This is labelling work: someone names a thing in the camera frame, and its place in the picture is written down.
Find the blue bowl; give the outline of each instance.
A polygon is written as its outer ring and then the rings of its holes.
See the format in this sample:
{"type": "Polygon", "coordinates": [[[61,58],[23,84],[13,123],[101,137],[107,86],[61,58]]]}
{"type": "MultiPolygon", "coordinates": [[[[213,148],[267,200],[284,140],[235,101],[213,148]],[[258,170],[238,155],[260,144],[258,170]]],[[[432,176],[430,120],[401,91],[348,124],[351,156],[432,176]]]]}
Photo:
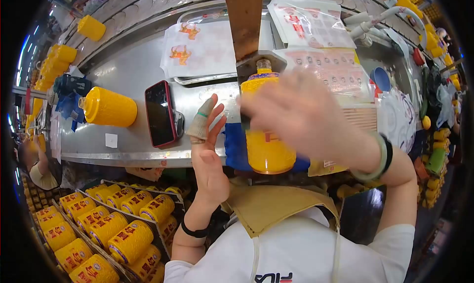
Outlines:
{"type": "Polygon", "coordinates": [[[372,79],[382,91],[388,92],[392,88],[388,73],[382,67],[376,67],[372,70],[370,73],[370,79],[372,79]]]}

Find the black wristband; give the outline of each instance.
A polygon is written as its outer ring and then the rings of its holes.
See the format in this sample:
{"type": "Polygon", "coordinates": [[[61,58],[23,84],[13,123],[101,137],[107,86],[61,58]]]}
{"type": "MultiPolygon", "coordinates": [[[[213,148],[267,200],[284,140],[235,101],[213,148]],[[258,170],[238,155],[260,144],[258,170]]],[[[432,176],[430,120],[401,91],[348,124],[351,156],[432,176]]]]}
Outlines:
{"type": "Polygon", "coordinates": [[[392,158],[394,157],[394,148],[390,141],[388,141],[387,137],[385,135],[380,134],[383,138],[383,141],[385,141],[385,145],[387,146],[387,162],[385,163],[385,167],[382,170],[382,173],[380,176],[382,176],[385,172],[387,172],[388,167],[390,167],[390,164],[392,163],[392,158]]]}
{"type": "Polygon", "coordinates": [[[182,219],[182,222],[181,222],[181,228],[187,235],[190,235],[190,236],[195,237],[195,238],[205,238],[209,233],[209,226],[205,229],[198,229],[198,230],[195,230],[195,231],[189,230],[184,225],[184,218],[182,219]]]}

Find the fila logo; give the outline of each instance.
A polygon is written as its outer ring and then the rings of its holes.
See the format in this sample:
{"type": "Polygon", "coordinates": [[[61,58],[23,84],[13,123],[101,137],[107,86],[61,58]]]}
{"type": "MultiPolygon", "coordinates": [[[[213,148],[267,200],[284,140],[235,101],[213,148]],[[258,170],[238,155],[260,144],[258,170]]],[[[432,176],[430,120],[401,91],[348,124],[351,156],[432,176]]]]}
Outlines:
{"type": "Polygon", "coordinates": [[[255,282],[257,283],[291,283],[293,282],[293,273],[289,273],[287,277],[281,277],[280,278],[280,273],[270,273],[270,274],[265,274],[265,275],[256,275],[255,276],[255,282]]]}

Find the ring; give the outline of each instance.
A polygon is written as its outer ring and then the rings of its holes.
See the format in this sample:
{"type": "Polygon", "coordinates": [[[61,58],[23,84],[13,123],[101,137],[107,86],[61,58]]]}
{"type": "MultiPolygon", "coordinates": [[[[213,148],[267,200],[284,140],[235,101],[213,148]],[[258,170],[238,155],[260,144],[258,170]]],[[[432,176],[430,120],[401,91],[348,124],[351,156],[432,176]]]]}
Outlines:
{"type": "Polygon", "coordinates": [[[204,139],[191,140],[191,144],[202,144],[202,143],[206,143],[206,141],[204,139]]]}

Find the white paper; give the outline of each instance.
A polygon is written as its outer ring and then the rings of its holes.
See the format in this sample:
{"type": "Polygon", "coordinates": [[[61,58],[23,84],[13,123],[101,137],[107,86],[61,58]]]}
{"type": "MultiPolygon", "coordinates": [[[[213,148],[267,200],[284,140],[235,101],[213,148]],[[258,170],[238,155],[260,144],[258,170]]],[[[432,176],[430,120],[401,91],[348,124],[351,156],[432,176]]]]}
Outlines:
{"type": "Polygon", "coordinates": [[[105,146],[116,149],[117,148],[117,134],[105,133],[105,146]]]}
{"type": "MultiPolygon", "coordinates": [[[[260,24],[259,49],[274,49],[270,22],[260,24]]],[[[164,34],[160,67],[166,78],[235,73],[229,21],[178,23],[164,34]]]]}
{"type": "Polygon", "coordinates": [[[267,7],[288,48],[356,48],[334,1],[272,0],[267,7]]]}

